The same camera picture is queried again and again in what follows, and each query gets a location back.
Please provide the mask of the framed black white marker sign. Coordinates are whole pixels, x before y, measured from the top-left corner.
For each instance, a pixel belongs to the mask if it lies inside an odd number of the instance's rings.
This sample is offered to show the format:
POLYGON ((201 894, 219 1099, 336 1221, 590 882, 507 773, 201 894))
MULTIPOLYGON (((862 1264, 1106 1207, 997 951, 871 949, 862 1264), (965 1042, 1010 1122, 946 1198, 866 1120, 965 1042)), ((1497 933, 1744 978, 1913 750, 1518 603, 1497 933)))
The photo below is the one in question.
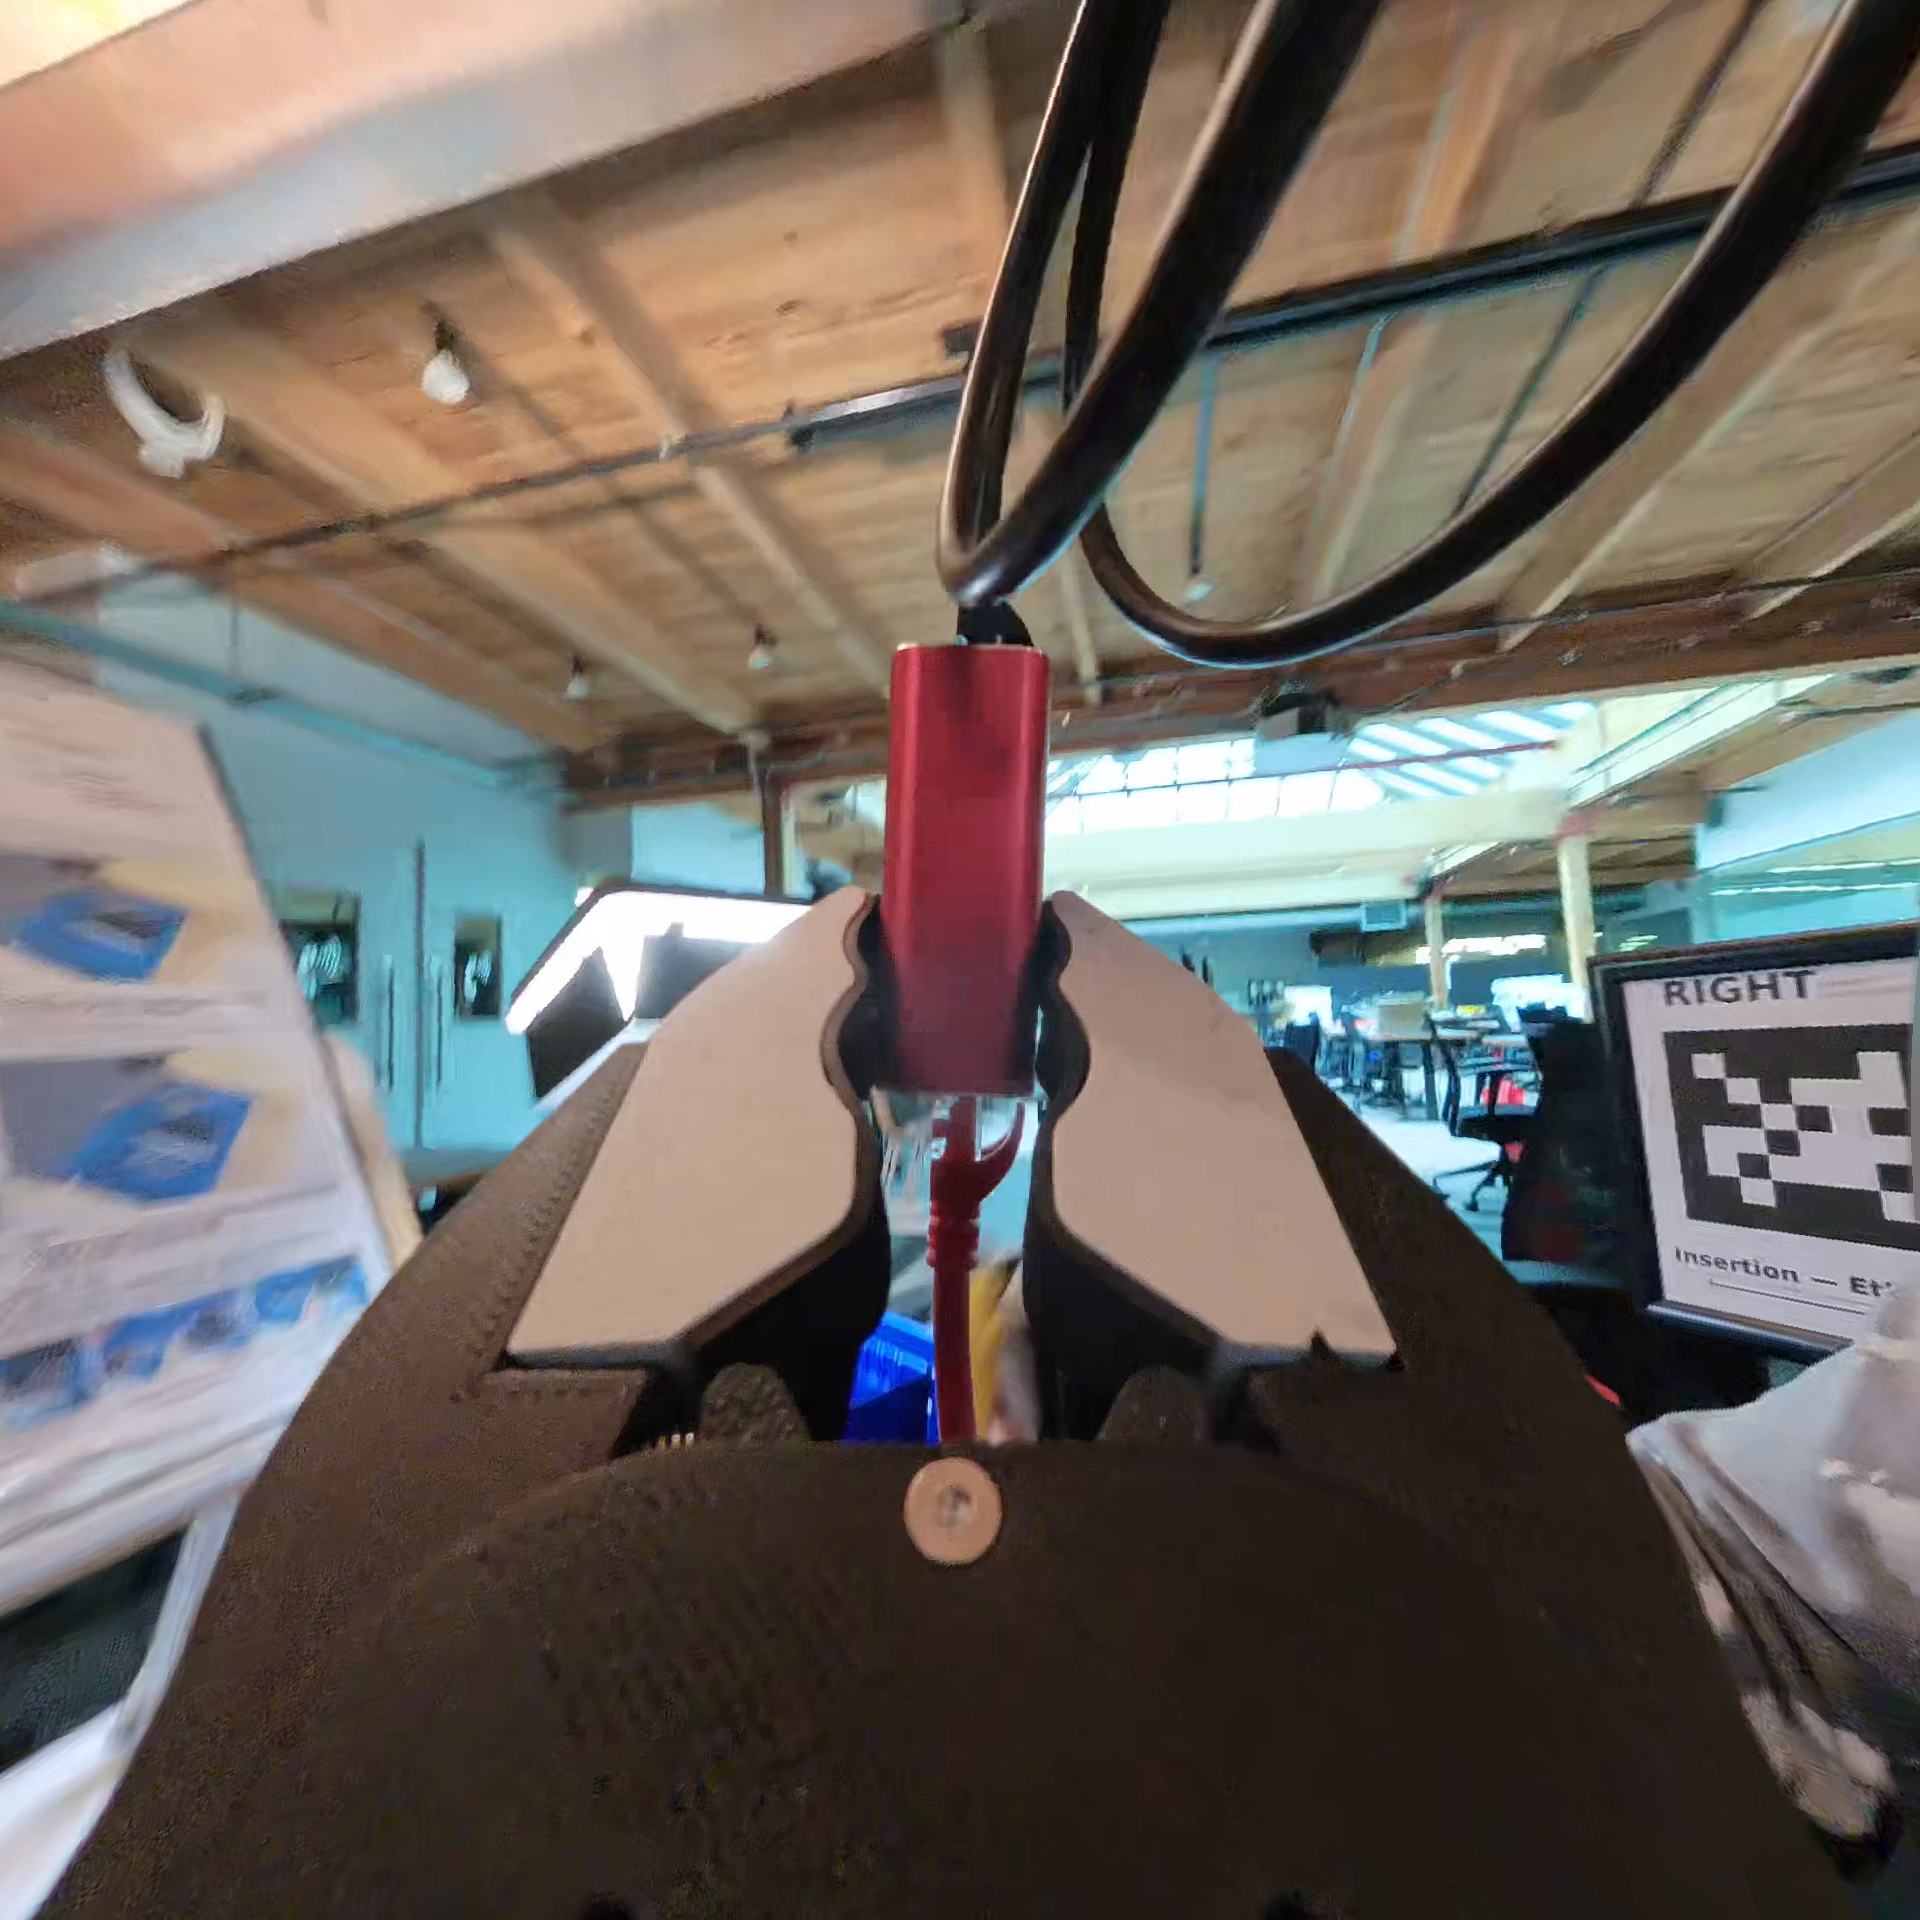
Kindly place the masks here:
POLYGON ((1625 1275, 1653 1319, 1824 1360, 1915 1282, 1915 926, 1593 965, 1625 1275))

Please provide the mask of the studio light panel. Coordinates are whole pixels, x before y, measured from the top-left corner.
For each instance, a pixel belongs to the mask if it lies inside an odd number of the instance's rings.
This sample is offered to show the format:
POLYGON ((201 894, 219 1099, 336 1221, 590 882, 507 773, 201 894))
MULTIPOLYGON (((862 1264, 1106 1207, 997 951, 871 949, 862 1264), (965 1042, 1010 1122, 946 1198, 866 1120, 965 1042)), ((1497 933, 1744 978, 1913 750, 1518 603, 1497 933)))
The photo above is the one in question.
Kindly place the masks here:
POLYGON ((514 990, 505 1026, 523 1042, 546 1113, 613 1049, 647 1042, 674 1008, 805 903, 610 880, 592 887, 514 990))

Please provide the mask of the instruction sheet on clipboard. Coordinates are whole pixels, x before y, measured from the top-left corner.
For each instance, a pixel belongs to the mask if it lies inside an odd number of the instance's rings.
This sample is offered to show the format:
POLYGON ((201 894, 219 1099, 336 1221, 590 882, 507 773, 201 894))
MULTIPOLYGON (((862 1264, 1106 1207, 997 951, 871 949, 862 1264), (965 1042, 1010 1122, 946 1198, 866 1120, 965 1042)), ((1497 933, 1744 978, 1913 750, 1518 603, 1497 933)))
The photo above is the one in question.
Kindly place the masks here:
POLYGON ((2 690, 2 1595, 249 1479, 391 1275, 201 736, 2 690))

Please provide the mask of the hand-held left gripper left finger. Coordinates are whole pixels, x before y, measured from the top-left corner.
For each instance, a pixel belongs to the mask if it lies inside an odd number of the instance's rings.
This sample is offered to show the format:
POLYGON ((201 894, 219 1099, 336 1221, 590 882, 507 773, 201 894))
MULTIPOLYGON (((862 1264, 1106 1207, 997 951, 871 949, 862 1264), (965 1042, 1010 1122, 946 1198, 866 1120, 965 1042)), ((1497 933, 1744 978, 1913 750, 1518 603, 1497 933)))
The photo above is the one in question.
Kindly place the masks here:
POLYGON ((846 1429, 891 1289, 873 1077, 846 1061, 873 910, 857 887, 811 905, 640 1047, 510 1333, 514 1367, 651 1367, 695 1401, 759 1365, 807 1429, 846 1429))

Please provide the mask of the blue plastic bin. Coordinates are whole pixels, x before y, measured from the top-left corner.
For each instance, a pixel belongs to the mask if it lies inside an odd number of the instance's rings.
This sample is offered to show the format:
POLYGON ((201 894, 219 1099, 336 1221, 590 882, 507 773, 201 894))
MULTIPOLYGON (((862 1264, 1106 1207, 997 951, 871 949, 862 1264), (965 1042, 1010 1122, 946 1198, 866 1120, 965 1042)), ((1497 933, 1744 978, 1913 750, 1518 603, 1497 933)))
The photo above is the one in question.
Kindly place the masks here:
POLYGON ((843 1440, 850 1445, 935 1445, 939 1426, 933 1362, 930 1323, 885 1312, 857 1351, 843 1440))

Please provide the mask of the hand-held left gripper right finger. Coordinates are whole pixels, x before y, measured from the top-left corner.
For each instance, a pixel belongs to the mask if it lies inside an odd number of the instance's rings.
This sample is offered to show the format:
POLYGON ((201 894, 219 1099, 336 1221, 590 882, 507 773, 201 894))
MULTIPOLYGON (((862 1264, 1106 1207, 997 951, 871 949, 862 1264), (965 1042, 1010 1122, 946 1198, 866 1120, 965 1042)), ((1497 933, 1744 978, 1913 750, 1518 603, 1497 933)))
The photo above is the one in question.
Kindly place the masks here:
POLYGON ((1024 1314, 1042 1431, 1090 1435, 1143 1371, 1205 1399, 1399 1342, 1255 1031, 1074 894, 1042 910, 1024 1314))

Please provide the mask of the red ethernet switch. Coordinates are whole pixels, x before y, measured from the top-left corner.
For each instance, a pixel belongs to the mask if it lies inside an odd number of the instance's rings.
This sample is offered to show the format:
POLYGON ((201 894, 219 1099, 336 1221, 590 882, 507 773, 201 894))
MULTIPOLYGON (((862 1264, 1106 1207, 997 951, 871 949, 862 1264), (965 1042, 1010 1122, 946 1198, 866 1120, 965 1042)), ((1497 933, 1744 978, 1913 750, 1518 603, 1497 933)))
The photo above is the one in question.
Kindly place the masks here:
POLYGON ((1024 642, 894 661, 880 862, 891 1088, 1019 1097, 1033 1077, 1049 663, 1024 642))

